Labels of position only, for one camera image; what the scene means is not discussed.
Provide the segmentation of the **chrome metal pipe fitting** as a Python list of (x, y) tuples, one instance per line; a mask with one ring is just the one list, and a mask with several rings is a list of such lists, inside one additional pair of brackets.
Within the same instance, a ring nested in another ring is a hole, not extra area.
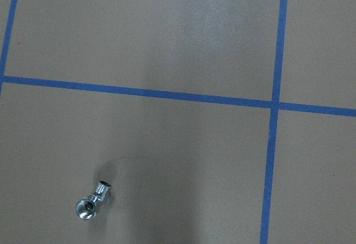
[(102, 206), (110, 203), (111, 184), (99, 181), (93, 192), (77, 202), (76, 215), (82, 220), (91, 220), (97, 216)]

